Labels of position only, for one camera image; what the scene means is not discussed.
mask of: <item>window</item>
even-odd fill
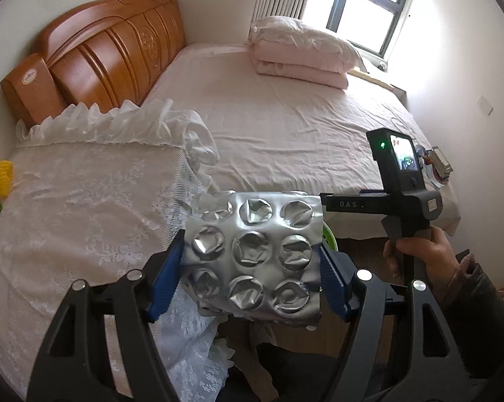
[[[303,20],[312,26],[335,31],[357,47],[384,57],[405,2],[308,0]]]

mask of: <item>aluminum blister pack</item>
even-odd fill
[[[187,221],[183,286],[203,316],[316,325],[321,241],[320,197],[206,194]]]

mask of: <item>wooden headboard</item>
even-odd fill
[[[177,0],[98,0],[50,23],[1,87],[27,127],[80,102],[105,113],[140,105],[184,46]]]

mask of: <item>pillowcase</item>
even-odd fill
[[[300,19],[269,16],[250,25],[250,43],[259,60],[347,72],[360,62],[350,42],[330,30],[318,30]]]
[[[258,74],[311,81],[312,83],[325,84],[338,89],[346,89],[349,86],[345,73],[322,71],[321,69],[303,65],[282,64],[258,60],[254,55],[253,47],[250,48],[250,52],[248,54],[250,55],[250,61]]]

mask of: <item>white lace bedspread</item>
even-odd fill
[[[171,101],[107,115],[71,107],[19,136],[0,214],[0,370],[25,396],[71,282],[113,282],[165,249],[209,184],[200,165],[218,154],[200,117],[172,111]],[[228,350],[213,345],[218,323],[179,286],[152,325],[181,401],[214,401],[223,385]],[[130,394],[113,319],[106,328],[117,388]]]

